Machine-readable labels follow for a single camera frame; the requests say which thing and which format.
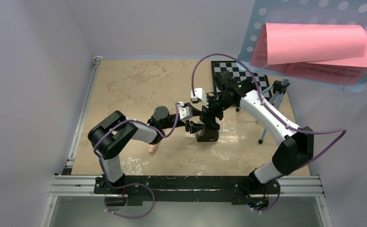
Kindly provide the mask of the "pink sheet music front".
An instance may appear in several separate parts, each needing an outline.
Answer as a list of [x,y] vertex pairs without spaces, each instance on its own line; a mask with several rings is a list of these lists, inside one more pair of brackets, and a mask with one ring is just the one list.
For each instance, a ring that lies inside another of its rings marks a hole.
[[257,67],[362,57],[367,34],[360,25],[265,23],[250,64]]

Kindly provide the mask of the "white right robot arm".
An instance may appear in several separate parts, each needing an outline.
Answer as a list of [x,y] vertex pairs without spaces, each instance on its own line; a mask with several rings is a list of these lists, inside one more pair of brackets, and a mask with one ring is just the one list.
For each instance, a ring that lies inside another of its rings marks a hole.
[[203,102],[201,121],[205,129],[217,130],[215,118],[222,119],[224,110],[235,105],[253,116],[278,145],[271,160],[253,170],[248,177],[249,188],[261,192],[267,183],[280,176],[302,168],[313,158],[314,137],[309,127],[299,129],[298,125],[285,118],[263,96],[257,85],[249,79],[236,81],[226,70],[214,77],[220,93],[210,97],[202,88],[194,88],[191,94],[193,103]]

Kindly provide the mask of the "black white chessboard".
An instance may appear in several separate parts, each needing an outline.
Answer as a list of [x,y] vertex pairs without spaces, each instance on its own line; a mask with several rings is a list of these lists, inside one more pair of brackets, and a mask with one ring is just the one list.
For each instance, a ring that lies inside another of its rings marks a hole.
[[[247,72],[246,70],[243,70],[242,68],[239,68],[235,61],[211,61],[211,70],[212,70],[214,94],[216,95],[219,95],[221,91],[217,87],[214,78],[223,71],[227,70],[237,82],[240,82],[244,79],[249,79],[250,81],[252,81],[250,73]],[[266,75],[255,73],[254,76],[261,91],[264,91],[270,86]]]

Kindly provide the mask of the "pink sheet music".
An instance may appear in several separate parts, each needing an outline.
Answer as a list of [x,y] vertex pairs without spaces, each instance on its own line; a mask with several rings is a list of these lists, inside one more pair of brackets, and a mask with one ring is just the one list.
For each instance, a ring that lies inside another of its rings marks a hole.
[[367,45],[362,57],[265,66],[291,78],[352,86],[367,73]]
[[265,23],[250,64],[257,67],[362,57],[367,34],[360,25]]

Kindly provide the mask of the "black metronome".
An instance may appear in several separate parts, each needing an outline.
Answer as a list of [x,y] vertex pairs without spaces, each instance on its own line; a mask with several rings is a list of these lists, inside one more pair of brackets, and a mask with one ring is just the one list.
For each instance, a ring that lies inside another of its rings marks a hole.
[[219,130],[207,130],[207,124],[205,129],[195,133],[197,142],[216,142],[219,139]]

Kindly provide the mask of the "pink recorder flute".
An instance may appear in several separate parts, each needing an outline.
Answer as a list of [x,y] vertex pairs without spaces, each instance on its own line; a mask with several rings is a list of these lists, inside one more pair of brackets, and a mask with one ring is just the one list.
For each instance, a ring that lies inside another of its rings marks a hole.
[[148,149],[148,153],[154,154],[156,152],[156,149],[157,149],[157,145],[150,144],[149,149]]

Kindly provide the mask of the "pink sheet music back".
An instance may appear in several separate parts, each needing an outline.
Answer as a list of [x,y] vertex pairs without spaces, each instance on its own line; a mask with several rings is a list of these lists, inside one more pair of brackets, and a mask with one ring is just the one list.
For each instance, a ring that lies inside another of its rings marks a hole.
[[291,78],[352,86],[367,73],[367,45],[362,57],[265,66]]

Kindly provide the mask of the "aluminium frame rail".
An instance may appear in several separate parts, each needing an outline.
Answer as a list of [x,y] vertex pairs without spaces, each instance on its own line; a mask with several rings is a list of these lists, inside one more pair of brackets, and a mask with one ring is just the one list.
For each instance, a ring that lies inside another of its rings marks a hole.
[[89,131],[115,110],[146,122],[154,108],[189,102],[194,61],[104,60],[97,57],[70,157],[70,175],[56,175],[43,227],[330,227],[319,176],[284,176],[265,184],[249,173],[269,163],[278,146],[312,146],[276,120],[229,108],[220,130],[190,134],[176,128],[161,141],[153,175],[130,174],[128,155],[146,150],[132,140],[120,154],[126,189],[109,187],[101,175],[82,175],[84,154],[92,152]]

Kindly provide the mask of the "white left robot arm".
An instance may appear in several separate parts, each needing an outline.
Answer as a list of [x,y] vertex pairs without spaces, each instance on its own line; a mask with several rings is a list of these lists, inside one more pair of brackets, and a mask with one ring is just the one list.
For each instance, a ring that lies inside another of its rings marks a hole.
[[122,112],[115,111],[89,131],[87,138],[99,158],[105,186],[111,193],[123,190],[125,174],[120,153],[130,140],[156,145],[177,127],[184,127],[191,134],[204,129],[204,124],[187,119],[192,112],[191,106],[177,103],[175,109],[177,112],[171,114],[167,107],[159,106],[147,122],[129,119]]

